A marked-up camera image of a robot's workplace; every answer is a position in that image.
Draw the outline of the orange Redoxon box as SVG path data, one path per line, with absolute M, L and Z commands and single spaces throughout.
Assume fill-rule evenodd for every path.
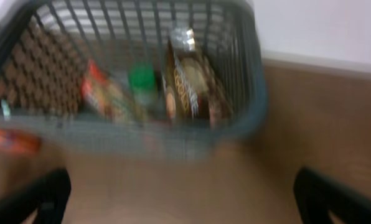
M 37 154 L 42 139 L 32 133 L 19 129 L 0 128 L 0 151 L 13 154 Z

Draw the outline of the brown Nescafe Gold coffee bag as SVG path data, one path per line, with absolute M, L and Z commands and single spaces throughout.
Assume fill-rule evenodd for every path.
M 190 27 L 169 30 L 164 82 L 172 122 L 208 120 L 216 127 L 233 115 L 223 84 Z

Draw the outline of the green lid glass jar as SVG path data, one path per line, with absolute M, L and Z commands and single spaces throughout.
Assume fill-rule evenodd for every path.
M 128 81 L 134 99 L 141 106 L 150 109 L 156 104 L 158 90 L 151 64 L 139 63 L 133 65 L 128 73 Z

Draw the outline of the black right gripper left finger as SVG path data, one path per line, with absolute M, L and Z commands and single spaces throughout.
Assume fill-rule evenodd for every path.
M 52 170 L 0 199 L 0 223 L 22 223 L 33 212 L 34 223 L 61 223 L 71 189 L 67 169 Z

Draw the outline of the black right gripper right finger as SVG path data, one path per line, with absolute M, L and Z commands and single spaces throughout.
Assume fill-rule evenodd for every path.
M 344 223 L 371 223 L 371 200 L 308 167 L 301 168 L 293 185 L 304 224 L 332 223 L 332 212 Z

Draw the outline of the orange spaghetti pasta packet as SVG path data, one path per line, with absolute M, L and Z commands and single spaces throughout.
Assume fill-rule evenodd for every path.
M 81 84 L 84 102 L 112 123 L 145 122 L 148 112 L 130 92 L 90 59 Z

